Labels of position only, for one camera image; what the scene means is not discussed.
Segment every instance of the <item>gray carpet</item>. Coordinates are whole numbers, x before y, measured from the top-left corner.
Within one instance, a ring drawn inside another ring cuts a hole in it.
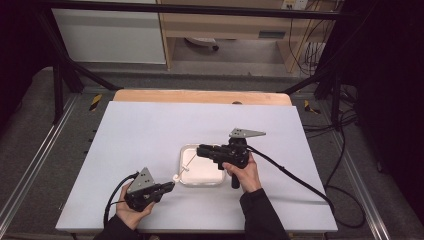
[[[129,88],[273,92],[291,85],[290,80],[288,80],[289,83],[282,83],[281,79],[277,81],[273,78],[261,78],[261,81],[258,81],[258,78],[255,77],[169,76],[154,77],[154,75],[134,74],[118,77],[113,74],[105,75],[107,80]],[[53,120],[51,82],[51,75],[46,73],[40,73],[34,79],[21,110],[12,117],[9,126],[1,135],[0,163],[2,170],[7,172],[0,176],[2,189],[0,203],[2,205],[5,204],[51,127]],[[94,96],[94,93],[85,93],[80,96],[65,128],[8,228],[7,234],[67,235],[67,233],[55,230],[60,215],[59,207],[66,202],[84,161],[84,152],[89,150],[89,139],[95,137],[93,130],[97,129],[107,102],[113,98],[113,93],[103,94],[96,111],[90,112],[88,109]],[[304,111],[303,100],[293,100],[293,104],[298,107],[303,124],[326,124],[322,114]],[[311,105],[318,107],[314,101],[311,102]],[[376,163],[360,128],[355,125],[347,127],[346,139],[349,150],[356,161],[355,164],[361,171],[392,239],[424,239],[423,226],[399,193],[391,177],[378,173],[376,170]],[[309,139],[309,144],[318,172],[324,182],[334,167],[339,151],[329,133]],[[340,166],[331,183],[354,194],[343,166]],[[360,220],[360,211],[349,198],[331,190],[328,195],[335,203],[338,219],[351,224]],[[339,225],[339,231],[329,234],[328,237],[330,239],[373,239],[373,234],[367,224],[358,229]]]

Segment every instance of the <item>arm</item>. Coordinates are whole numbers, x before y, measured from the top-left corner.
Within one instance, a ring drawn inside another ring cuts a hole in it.
[[[137,240],[136,228],[141,219],[148,216],[153,209],[154,202],[150,203],[142,212],[132,210],[125,202],[125,193],[130,184],[122,187],[119,203],[116,204],[116,215],[113,216],[105,229],[93,240]]]
[[[246,219],[246,239],[290,239],[262,189],[258,168],[252,154],[250,153],[249,162],[244,169],[237,168],[229,163],[223,163],[222,166],[230,175],[235,174],[237,176],[245,192],[240,198],[240,204]]]

